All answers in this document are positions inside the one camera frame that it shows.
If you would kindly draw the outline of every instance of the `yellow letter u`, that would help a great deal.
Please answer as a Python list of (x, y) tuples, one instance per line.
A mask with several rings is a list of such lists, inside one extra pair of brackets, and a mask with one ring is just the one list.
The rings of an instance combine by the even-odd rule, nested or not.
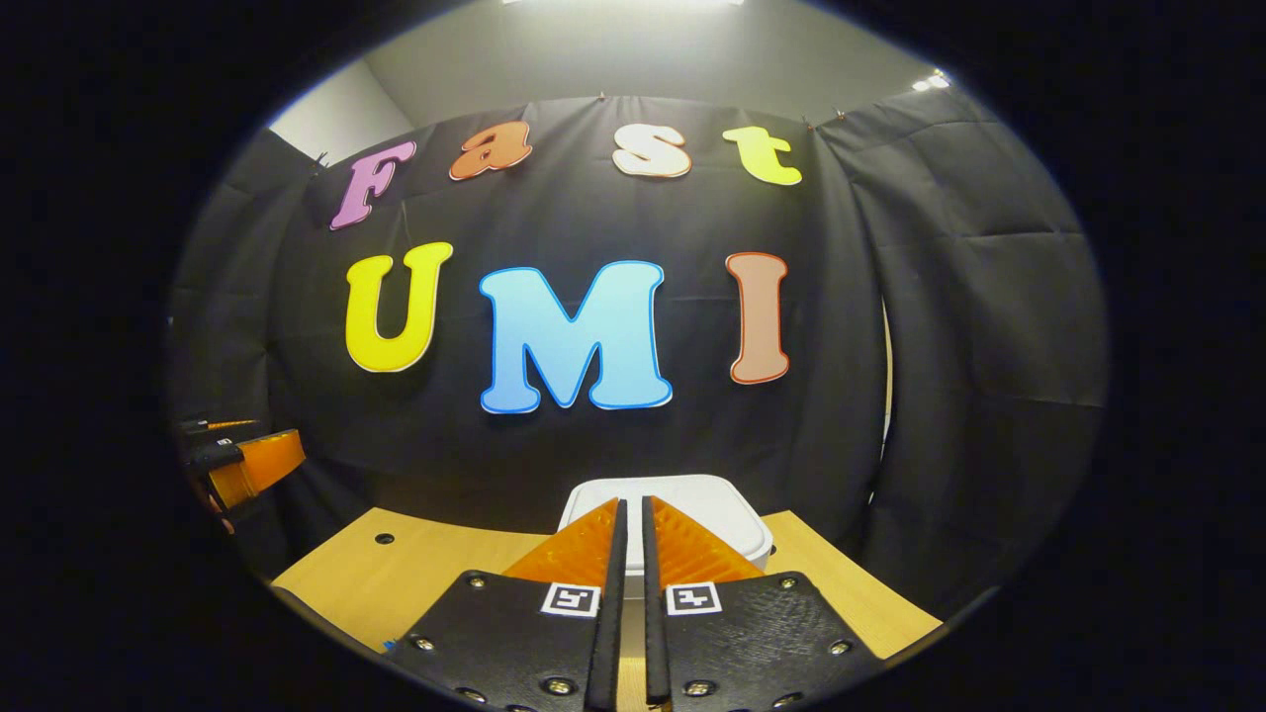
[(436, 327), (436, 293), (439, 265), (453, 255), (447, 242), (414, 247), (404, 256), (413, 270), (409, 283), (409, 310), (404, 331), (395, 338), (379, 334), (379, 294), (382, 277), (391, 271), (391, 257), (367, 257), (347, 270), (352, 290), (347, 296), (347, 352), (366, 371), (403, 371), (418, 362), (430, 346)]

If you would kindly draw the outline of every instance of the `letter m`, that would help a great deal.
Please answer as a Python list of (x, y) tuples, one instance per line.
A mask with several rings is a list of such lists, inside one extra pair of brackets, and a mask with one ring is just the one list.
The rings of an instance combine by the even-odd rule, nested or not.
[(598, 383), (589, 399), (604, 409), (655, 408), (672, 398), (655, 355), (655, 288), (658, 265), (611, 262), (598, 271), (576, 317), (563, 310), (544, 275), (530, 267), (500, 270), (480, 280), (492, 302), (492, 388), (480, 403), (489, 413), (530, 413), (541, 391), (528, 385), (530, 356), (549, 394), (571, 408), (594, 352)]

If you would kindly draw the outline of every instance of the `white container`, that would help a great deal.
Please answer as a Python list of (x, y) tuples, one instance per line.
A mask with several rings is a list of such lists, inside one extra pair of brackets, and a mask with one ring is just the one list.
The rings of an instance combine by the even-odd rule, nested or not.
[(765, 570), (774, 547), (774, 535), (729, 480), (715, 475), (672, 475), (665, 478), (615, 478), (589, 480), (571, 490), (558, 528), (584, 517), (613, 497), (628, 500), (629, 544), (624, 560), (624, 598), (644, 595), (642, 560), (642, 497), (651, 495), (681, 509)]

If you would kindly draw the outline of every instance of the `table surface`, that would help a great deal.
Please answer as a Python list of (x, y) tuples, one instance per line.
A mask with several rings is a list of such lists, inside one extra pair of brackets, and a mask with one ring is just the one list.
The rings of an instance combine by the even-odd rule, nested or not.
[[(791, 512), (762, 517), (777, 547), (765, 570), (803, 571), (858, 637), (889, 658), (941, 621), (901, 598)], [(390, 533), (391, 544), (375, 537)], [(500, 573), (547, 535), (476, 530), (373, 508), (296, 561), (272, 585), (384, 651), (467, 569)], [(625, 602), (619, 712), (646, 711), (641, 602)]]

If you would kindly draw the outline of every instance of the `black fabric backdrop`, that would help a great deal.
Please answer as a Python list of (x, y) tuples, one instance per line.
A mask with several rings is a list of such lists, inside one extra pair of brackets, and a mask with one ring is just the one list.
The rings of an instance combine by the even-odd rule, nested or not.
[[(532, 127), (532, 156), (448, 179), (466, 138), (515, 119)], [(620, 174), (611, 136), (628, 123), (680, 130), (691, 172)], [(791, 144), (780, 157), (800, 185), (742, 168), (720, 133), (753, 124)], [(370, 218), (332, 233), (351, 162), (404, 139), (418, 153)], [(262, 176), (249, 166), (286, 153), (276, 142), (261, 138), (229, 182)], [(813, 132), (681, 100), (543, 101), (443, 122), (315, 176), (296, 152), (273, 165), (292, 180), (213, 198), (172, 302), (173, 414), (303, 433), (308, 462), (252, 514), (254, 536), (279, 552), (257, 564), (266, 573), (370, 505), (548, 532), (586, 479), (711, 473), (761, 514), (794, 511), (944, 618), (1014, 569), (1080, 481), (1106, 388), (1094, 262), (1039, 161), (956, 90), (894, 98)], [(408, 290), (400, 258), (436, 241), (454, 255), (427, 355), (399, 374), (361, 370), (343, 342), (347, 269), (392, 256), (379, 319), (392, 334)], [(723, 262), (741, 251), (789, 266), (791, 367), (755, 386), (728, 374), (739, 312)], [(665, 270), (656, 340), (672, 402), (610, 412), (546, 395), (530, 414), (485, 413), (492, 321), (480, 277), (537, 267), (575, 309), (617, 260)], [(882, 464), (881, 294), (895, 360)], [(582, 393), (594, 379), (591, 365)], [(530, 366), (529, 380), (542, 386)]]

